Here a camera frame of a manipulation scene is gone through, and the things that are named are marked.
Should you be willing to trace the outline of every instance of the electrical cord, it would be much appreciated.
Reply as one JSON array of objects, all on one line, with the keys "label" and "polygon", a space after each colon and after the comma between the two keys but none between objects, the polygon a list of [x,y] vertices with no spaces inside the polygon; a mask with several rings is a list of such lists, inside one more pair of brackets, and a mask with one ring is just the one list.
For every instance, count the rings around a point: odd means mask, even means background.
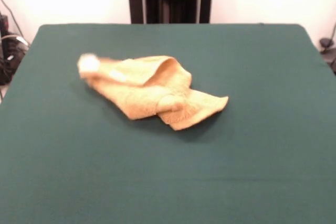
[{"label": "electrical cord", "polygon": [[30,47],[30,43],[24,37],[22,37],[18,34],[5,35],[4,37],[1,37],[1,40],[7,39],[7,38],[15,38],[16,40],[25,44],[27,47]]},{"label": "electrical cord", "polygon": [[335,31],[336,31],[336,23],[334,25],[334,30],[332,31],[332,34],[331,34],[331,37],[330,37],[330,41],[328,43],[327,48],[329,48],[331,46],[331,44],[332,44],[332,38],[335,36]]},{"label": "electrical cord", "polygon": [[6,5],[6,3],[4,2],[4,0],[0,0],[0,1],[3,3],[3,5],[6,7],[6,9],[7,9],[7,10],[9,11],[9,13],[11,14],[11,16],[12,16],[12,18],[13,18],[13,21],[14,21],[14,23],[15,23],[17,29],[18,29],[19,32],[20,32],[20,35],[23,37],[23,33],[22,33],[22,31],[21,31],[21,29],[20,29],[18,23],[16,22],[16,19],[15,19],[15,17],[14,17],[14,14],[13,14],[12,10],[8,7],[8,5]]}]

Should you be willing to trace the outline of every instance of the green tabletop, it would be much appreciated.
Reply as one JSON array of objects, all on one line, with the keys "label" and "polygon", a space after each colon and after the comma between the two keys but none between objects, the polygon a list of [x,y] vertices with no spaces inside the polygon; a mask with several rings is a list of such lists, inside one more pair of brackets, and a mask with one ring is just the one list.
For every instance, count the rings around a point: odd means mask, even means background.
[{"label": "green tabletop", "polygon": [[[230,97],[185,131],[128,120],[84,52],[171,55]],[[336,79],[298,25],[47,25],[0,105],[0,223],[336,223]]]}]

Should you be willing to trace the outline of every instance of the green felt surface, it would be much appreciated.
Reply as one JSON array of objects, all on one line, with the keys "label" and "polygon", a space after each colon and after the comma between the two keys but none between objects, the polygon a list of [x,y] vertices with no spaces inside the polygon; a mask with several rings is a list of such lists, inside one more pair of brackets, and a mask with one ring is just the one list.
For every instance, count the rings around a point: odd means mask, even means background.
[{"label": "green felt surface", "polygon": [[[227,108],[129,121],[81,53],[175,56]],[[336,79],[297,25],[48,25],[0,105],[0,223],[336,223]]]}]

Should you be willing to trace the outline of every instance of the towel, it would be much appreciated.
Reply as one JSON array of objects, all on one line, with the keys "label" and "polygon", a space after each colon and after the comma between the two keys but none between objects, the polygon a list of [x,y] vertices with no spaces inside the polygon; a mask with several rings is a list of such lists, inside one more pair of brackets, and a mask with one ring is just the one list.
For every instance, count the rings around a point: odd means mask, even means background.
[{"label": "towel", "polygon": [[170,56],[113,60],[84,54],[77,66],[80,77],[131,120],[157,115],[182,130],[223,110],[228,102],[228,97],[191,89],[192,75]]}]

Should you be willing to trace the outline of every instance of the towel fold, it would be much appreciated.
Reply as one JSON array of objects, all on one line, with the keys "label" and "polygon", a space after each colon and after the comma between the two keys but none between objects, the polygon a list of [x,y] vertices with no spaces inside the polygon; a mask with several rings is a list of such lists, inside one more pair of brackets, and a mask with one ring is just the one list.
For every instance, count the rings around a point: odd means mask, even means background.
[{"label": "towel fold", "polygon": [[190,89],[192,76],[170,56],[112,60],[84,54],[80,77],[132,120],[158,115],[174,130],[221,111],[228,97]]}]

